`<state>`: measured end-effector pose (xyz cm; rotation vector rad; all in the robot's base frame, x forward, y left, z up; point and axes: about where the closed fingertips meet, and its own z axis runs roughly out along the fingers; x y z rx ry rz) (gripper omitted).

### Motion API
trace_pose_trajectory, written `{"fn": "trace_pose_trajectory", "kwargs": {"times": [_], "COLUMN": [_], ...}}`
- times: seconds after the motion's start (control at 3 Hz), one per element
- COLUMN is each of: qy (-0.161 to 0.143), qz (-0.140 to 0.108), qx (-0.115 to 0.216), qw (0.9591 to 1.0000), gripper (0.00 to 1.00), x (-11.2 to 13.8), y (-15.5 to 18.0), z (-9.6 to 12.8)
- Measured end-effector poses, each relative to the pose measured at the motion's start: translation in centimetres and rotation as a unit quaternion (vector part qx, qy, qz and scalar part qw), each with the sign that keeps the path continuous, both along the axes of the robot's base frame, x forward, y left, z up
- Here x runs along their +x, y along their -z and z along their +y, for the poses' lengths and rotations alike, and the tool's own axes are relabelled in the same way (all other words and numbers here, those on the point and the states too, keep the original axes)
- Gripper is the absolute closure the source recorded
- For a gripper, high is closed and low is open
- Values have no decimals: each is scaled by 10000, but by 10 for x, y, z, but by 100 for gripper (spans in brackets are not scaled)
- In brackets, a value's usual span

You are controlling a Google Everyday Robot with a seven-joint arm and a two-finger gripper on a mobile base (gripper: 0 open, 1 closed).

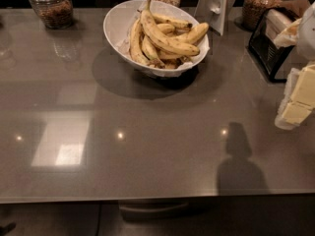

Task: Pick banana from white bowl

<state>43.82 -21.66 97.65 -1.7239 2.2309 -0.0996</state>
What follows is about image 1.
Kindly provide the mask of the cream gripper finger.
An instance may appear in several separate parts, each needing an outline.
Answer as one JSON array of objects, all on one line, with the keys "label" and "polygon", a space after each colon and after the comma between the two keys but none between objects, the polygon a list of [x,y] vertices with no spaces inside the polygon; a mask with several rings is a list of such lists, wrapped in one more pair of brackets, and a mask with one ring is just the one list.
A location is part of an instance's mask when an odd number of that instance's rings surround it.
[{"label": "cream gripper finger", "polygon": [[312,109],[296,102],[282,103],[275,119],[275,125],[283,130],[293,130],[312,113]]},{"label": "cream gripper finger", "polygon": [[287,99],[315,107],[315,64],[308,63],[301,70],[292,68],[284,89]]}]

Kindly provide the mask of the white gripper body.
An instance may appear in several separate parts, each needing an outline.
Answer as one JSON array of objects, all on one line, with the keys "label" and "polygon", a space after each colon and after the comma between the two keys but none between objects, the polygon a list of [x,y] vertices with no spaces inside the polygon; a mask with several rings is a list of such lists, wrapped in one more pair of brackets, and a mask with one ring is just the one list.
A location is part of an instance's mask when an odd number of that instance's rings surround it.
[{"label": "white gripper body", "polygon": [[305,11],[298,27],[297,52],[308,61],[315,60],[315,2]]}]

